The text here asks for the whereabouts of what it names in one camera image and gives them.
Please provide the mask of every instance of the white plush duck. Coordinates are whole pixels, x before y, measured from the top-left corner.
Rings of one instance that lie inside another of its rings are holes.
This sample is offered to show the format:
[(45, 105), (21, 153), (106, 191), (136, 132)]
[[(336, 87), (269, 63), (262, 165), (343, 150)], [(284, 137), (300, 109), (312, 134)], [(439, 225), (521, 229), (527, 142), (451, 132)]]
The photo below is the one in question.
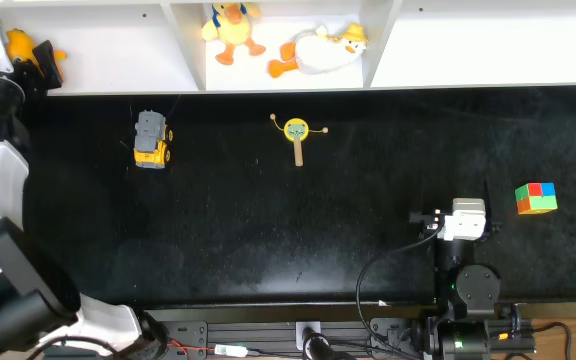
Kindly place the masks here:
[(325, 26), (297, 35), (294, 42), (281, 46), (281, 59), (268, 64), (273, 78), (299, 69), (309, 75), (324, 74), (340, 69), (357, 60), (366, 50), (368, 39), (359, 24), (352, 23), (339, 37), (328, 35)]

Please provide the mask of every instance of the plush duck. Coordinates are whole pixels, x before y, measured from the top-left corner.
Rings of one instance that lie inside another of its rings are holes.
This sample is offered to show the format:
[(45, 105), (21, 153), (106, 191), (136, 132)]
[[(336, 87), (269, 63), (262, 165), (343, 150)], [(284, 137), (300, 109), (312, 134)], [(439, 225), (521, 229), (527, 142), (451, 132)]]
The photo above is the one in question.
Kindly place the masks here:
[(272, 60), (268, 72), (273, 78), (284, 72), (299, 69), (309, 75), (324, 74), (359, 59), (366, 50), (368, 39), (359, 24), (352, 23), (339, 37), (328, 35), (325, 26), (316, 31), (304, 31), (294, 42), (281, 46), (281, 60)]
[(247, 15), (258, 18), (261, 15), (259, 7), (251, 3), (214, 3), (212, 4), (212, 18), (208, 20), (201, 30), (201, 36), (206, 41), (217, 38), (226, 44), (226, 50), (217, 55), (217, 61), (224, 65), (232, 65), (235, 46), (244, 44), (248, 46), (251, 56), (258, 56), (266, 48), (256, 44), (250, 35), (252, 24)]

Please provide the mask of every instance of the duck beak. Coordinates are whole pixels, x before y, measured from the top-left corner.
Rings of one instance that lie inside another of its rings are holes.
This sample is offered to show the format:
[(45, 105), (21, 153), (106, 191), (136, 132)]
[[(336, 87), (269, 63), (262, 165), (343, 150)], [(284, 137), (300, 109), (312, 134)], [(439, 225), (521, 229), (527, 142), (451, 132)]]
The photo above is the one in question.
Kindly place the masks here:
[(241, 22), (241, 9), (237, 4), (229, 5), (224, 12), (226, 18), (231, 24), (239, 24)]

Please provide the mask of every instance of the yellow truck cab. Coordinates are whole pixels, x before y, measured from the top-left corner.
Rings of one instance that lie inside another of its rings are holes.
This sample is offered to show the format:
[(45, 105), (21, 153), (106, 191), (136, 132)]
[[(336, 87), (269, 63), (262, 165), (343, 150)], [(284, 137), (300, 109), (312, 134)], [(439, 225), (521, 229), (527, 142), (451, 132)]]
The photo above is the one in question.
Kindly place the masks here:
[(142, 111), (135, 124), (135, 162), (137, 166), (163, 169), (170, 161), (170, 150), (166, 141), (172, 141), (172, 130), (168, 130), (166, 118), (154, 111)]

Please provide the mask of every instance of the white label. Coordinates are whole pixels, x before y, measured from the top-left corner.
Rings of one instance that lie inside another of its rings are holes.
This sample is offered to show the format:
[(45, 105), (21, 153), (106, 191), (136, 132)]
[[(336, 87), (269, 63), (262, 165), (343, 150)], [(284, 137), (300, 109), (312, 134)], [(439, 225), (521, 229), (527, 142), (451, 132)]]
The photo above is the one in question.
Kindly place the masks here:
[(246, 357), (246, 355), (248, 355), (248, 349), (243, 346), (217, 344), (215, 345), (215, 354), (234, 357)]

